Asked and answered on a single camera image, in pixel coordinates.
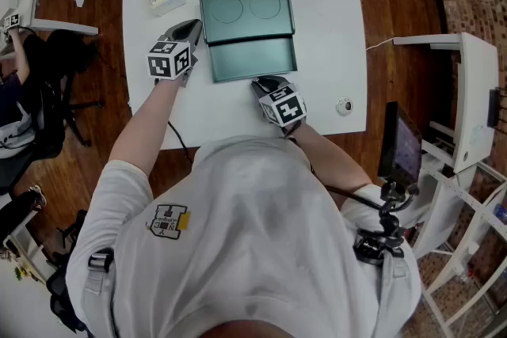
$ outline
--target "dark green tray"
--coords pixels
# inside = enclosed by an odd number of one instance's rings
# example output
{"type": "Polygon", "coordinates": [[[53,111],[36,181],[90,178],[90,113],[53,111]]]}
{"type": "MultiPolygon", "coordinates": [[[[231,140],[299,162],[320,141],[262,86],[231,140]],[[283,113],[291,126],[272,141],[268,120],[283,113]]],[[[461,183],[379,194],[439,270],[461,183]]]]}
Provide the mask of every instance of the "dark green tray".
{"type": "Polygon", "coordinates": [[[214,82],[297,70],[292,38],[213,45],[209,52],[214,82]]]}
{"type": "Polygon", "coordinates": [[[214,82],[297,70],[291,0],[200,0],[214,82]]]}

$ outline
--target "buckle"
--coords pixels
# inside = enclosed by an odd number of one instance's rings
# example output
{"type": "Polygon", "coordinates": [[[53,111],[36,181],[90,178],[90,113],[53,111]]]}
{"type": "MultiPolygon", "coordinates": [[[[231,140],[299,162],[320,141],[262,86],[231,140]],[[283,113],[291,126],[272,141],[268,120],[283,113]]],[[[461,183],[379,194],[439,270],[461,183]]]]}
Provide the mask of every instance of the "buckle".
{"type": "Polygon", "coordinates": [[[109,272],[109,266],[114,260],[114,252],[111,248],[101,249],[93,253],[88,259],[88,269],[91,271],[109,272]]]}

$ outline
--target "hand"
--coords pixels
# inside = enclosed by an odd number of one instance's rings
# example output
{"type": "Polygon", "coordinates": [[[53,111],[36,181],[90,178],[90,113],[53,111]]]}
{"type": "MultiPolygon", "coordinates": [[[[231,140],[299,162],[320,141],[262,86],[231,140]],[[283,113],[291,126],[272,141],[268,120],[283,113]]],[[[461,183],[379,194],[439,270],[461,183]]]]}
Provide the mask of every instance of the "hand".
{"type": "Polygon", "coordinates": [[[7,32],[9,33],[9,35],[11,37],[17,37],[19,39],[19,28],[18,27],[13,27],[13,28],[9,28],[9,30],[7,30],[7,32]]]}

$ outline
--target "white t-shirt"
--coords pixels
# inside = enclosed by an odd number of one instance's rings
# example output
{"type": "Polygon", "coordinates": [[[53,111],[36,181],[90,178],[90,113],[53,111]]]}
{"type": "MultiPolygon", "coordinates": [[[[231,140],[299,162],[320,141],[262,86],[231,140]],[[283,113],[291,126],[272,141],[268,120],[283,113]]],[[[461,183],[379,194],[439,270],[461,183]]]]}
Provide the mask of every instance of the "white t-shirt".
{"type": "MultiPolygon", "coordinates": [[[[358,194],[379,202],[376,186],[358,194]]],[[[381,230],[378,212],[360,203],[347,200],[340,212],[302,150],[283,139],[203,147],[191,174],[155,201],[142,171],[111,161],[67,286],[87,323],[81,302],[88,259],[113,247],[120,338],[193,338],[234,320],[265,321],[298,338],[370,337],[380,269],[357,261],[354,224],[381,230]]],[[[413,254],[403,248],[420,286],[413,254]]],[[[412,291],[410,312],[420,287],[412,291]]]]}

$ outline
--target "shoulder strap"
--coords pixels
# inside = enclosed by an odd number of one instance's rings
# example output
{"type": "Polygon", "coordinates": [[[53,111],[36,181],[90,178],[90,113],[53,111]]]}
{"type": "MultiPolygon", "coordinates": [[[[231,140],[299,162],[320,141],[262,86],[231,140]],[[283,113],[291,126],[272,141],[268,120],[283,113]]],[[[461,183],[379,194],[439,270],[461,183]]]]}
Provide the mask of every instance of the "shoulder strap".
{"type": "Polygon", "coordinates": [[[88,278],[82,296],[82,309],[97,338],[118,338],[112,316],[112,296],[116,278],[111,248],[94,253],[88,260],[88,278]]]}
{"type": "Polygon", "coordinates": [[[397,336],[412,314],[412,275],[404,258],[384,255],[379,314],[373,338],[397,336]]]}

